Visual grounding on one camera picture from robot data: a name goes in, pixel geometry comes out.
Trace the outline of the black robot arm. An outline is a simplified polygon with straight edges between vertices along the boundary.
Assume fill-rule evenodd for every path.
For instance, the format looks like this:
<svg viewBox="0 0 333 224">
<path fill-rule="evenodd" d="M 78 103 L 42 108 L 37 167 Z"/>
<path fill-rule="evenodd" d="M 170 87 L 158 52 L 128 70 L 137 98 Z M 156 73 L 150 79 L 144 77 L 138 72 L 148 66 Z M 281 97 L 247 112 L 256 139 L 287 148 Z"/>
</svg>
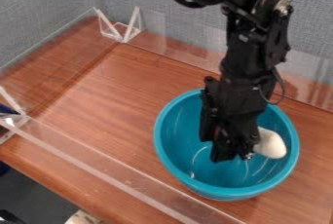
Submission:
<svg viewBox="0 0 333 224">
<path fill-rule="evenodd" d="M 249 160 L 264 137 L 260 114 L 284 88 L 277 65 L 291 51 L 288 28 L 294 0 L 174 0 L 201 9 L 219 5 L 228 17 L 221 77 L 205 78 L 200 138 L 213 144 L 212 161 Z"/>
</svg>

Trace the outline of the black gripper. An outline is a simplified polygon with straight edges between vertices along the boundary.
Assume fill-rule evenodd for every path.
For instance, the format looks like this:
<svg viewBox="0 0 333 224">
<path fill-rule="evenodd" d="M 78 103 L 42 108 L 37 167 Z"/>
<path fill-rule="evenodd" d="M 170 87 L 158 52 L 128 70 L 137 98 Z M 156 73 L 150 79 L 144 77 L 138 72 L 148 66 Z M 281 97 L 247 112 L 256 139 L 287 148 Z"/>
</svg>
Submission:
<svg viewBox="0 0 333 224">
<path fill-rule="evenodd" d="M 255 141 L 260 141 L 257 117 L 268 105 L 276 83 L 272 76 L 236 84 L 227 78 L 205 78 L 200 137 L 204 142 L 213 142 L 215 163 L 232 161 L 237 156 L 243 160 L 253 157 Z"/>
</svg>

